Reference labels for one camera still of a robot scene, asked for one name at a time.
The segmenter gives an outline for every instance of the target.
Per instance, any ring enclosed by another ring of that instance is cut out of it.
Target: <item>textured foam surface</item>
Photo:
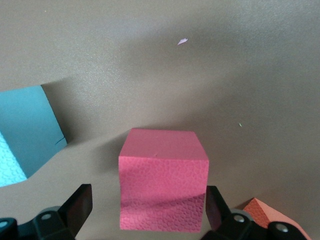
[[[27,180],[27,177],[0,132],[0,187],[24,180]]]
[[[311,240],[297,222],[257,198],[253,198],[243,210],[248,212],[254,221],[263,228],[268,228],[270,222],[284,222],[295,226],[308,240]]]
[[[120,228],[199,232],[208,170],[194,132],[133,128],[119,156]]]
[[[1,157],[7,160],[2,161],[0,169],[6,176],[8,169],[12,170],[11,175],[17,174],[12,167],[5,166],[15,160],[24,175],[30,177],[67,145],[41,86],[0,92],[0,131],[2,145],[7,146]]]

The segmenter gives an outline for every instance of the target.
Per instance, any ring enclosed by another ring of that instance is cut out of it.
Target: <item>bolt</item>
[[[236,220],[239,223],[245,222],[245,219],[241,215],[235,215],[233,218],[234,218],[234,220]]]
[[[49,218],[51,218],[51,214],[50,214],[50,213],[47,213],[47,214],[45,214],[45,215],[43,215],[43,216],[41,217],[41,220],[47,220],[47,219],[49,219]]]
[[[7,221],[0,221],[0,228],[3,228],[8,225]]]
[[[276,227],[276,229],[278,229],[279,231],[281,231],[283,233],[287,233],[289,231],[288,228],[285,225],[281,224],[281,223],[277,223],[275,225],[275,227]]]

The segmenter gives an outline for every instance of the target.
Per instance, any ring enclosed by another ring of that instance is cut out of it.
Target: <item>brown surface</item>
[[[205,216],[199,234],[119,230],[128,130],[173,129],[196,132],[231,207],[257,197],[320,239],[318,1],[0,4],[0,91],[45,84],[70,141],[0,189],[1,216],[26,222],[91,183],[78,240],[199,239]]]

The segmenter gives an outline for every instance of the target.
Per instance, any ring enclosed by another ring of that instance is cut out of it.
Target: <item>teal foam block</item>
[[[67,145],[41,86],[0,92],[0,133],[0,187],[29,178]]]

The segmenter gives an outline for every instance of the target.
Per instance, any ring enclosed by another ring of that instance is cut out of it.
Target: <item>foam block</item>
[[[208,170],[194,132],[133,128],[119,156],[120,228],[199,232]]]
[[[67,145],[41,86],[0,92],[0,132],[0,187],[29,178]]]
[[[295,226],[306,239],[311,240],[308,234],[297,222],[257,198],[253,198],[243,210],[249,213],[253,217],[254,221],[263,228],[267,229],[270,222],[284,222]]]

